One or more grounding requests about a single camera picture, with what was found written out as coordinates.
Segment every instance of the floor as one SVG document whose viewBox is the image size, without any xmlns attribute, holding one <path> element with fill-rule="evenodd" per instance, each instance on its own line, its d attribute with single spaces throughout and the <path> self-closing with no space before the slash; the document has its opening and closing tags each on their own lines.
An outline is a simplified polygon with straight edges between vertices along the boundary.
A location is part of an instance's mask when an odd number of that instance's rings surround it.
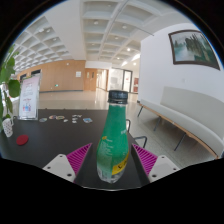
<svg viewBox="0 0 224 224">
<path fill-rule="evenodd" d="M 40 93 L 39 108 L 102 110 L 108 109 L 107 98 L 108 92 L 98 88 L 96 91 Z M 146 109 L 143 109 L 140 116 L 137 117 L 140 110 L 137 99 L 137 94 L 129 94 L 126 118 L 131 121 L 130 134 L 133 137 L 147 137 L 148 140 L 145 149 L 157 156 L 167 156 L 179 168 L 185 168 L 214 159 L 203 146 L 187 136 L 177 151 L 174 151 L 174 148 L 184 134 L 183 131 L 165 120 L 161 120 L 156 131 L 153 131 L 158 117 Z M 144 140 L 137 140 L 137 142 L 140 146 L 144 144 Z"/>
</svg>

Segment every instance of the sign stand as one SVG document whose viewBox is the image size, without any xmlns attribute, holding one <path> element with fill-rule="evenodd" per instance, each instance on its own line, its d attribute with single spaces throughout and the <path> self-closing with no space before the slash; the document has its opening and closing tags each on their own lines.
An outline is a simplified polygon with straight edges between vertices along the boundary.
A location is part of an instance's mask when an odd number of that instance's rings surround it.
<svg viewBox="0 0 224 224">
<path fill-rule="evenodd" d="M 38 120 L 39 90 L 42 73 L 23 79 L 19 98 L 19 120 Z"/>
</svg>

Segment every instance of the table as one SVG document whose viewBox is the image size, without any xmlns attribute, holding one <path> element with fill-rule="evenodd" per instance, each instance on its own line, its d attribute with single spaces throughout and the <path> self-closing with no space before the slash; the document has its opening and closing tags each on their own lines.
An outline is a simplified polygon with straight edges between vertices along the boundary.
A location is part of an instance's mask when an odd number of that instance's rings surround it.
<svg viewBox="0 0 224 224">
<path fill-rule="evenodd" d="M 135 189 L 149 184 L 138 155 L 132 144 L 137 144 L 128 133 L 130 154 L 123 176 L 114 184 L 101 181 L 97 174 L 96 150 L 103 132 L 107 110 L 52 110 L 39 109 L 38 119 L 48 118 L 46 122 L 14 119 L 13 135 L 6 137 L 0 133 L 0 153 L 3 159 L 22 162 L 43 168 L 58 154 L 68 155 L 75 149 L 92 143 L 86 158 L 75 179 L 75 184 L 84 188 L 122 190 Z M 72 115 L 82 115 L 77 123 L 72 123 Z M 50 120 L 50 115 L 62 115 L 68 119 Z M 93 122 L 85 123 L 82 119 L 90 117 Z M 18 136 L 26 134 L 29 141 L 18 146 Z"/>
</svg>

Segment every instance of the painting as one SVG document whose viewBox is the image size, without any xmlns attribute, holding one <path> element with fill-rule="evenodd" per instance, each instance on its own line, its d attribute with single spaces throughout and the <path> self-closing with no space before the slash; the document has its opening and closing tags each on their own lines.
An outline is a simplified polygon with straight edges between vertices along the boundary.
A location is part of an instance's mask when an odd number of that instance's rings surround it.
<svg viewBox="0 0 224 224">
<path fill-rule="evenodd" d="M 169 33 L 173 64 L 205 65 L 220 70 L 215 54 L 198 30 L 181 30 Z"/>
</svg>

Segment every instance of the white sign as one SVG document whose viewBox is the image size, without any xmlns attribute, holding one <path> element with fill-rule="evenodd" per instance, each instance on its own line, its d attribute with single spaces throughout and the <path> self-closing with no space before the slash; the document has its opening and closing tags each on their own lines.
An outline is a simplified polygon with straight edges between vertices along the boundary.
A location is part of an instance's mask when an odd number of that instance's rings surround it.
<svg viewBox="0 0 224 224">
<path fill-rule="evenodd" d="M 81 77 L 81 72 L 76 72 L 76 77 Z"/>
<path fill-rule="evenodd" d="M 37 118 L 37 97 L 39 95 L 39 79 L 40 77 L 34 76 L 23 81 L 19 104 L 20 119 Z"/>
</svg>

